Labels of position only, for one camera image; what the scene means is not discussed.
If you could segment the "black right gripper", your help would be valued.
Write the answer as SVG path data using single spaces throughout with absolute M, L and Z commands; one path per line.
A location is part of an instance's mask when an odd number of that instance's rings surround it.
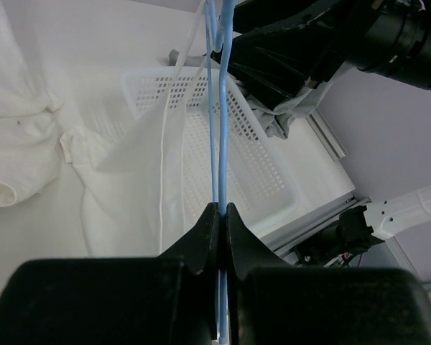
M 245 1 L 228 72 L 268 109 L 349 64 L 431 90 L 431 1 Z

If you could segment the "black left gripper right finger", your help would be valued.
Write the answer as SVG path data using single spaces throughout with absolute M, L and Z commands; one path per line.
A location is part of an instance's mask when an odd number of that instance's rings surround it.
M 226 211 L 232 344 L 431 344 L 431 301 L 401 269 L 299 268 Z

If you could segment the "blue wire hanger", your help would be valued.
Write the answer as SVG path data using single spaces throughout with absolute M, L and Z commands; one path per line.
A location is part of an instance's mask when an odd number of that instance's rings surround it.
M 208 75 L 208 100 L 210 119 L 210 164 L 212 178 L 213 201 L 218 203 L 220 214 L 219 234 L 226 234 L 226 213 L 228 206 L 228 105 L 227 105 L 227 78 L 228 62 L 233 42 L 233 16 L 234 1 L 224 1 L 221 15 L 216 15 L 214 1 L 205 2 L 205 29 L 206 29 L 206 67 Z M 219 119 L 219 157 L 216 157 L 214 134 L 214 97 L 212 92 L 212 66 L 211 54 L 221 54 L 218 73 L 218 95 L 220 106 Z

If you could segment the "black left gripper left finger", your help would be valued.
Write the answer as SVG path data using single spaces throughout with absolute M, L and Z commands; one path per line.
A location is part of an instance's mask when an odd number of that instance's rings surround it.
M 0 295 L 0 344 L 210 344 L 220 214 L 157 257 L 25 262 Z

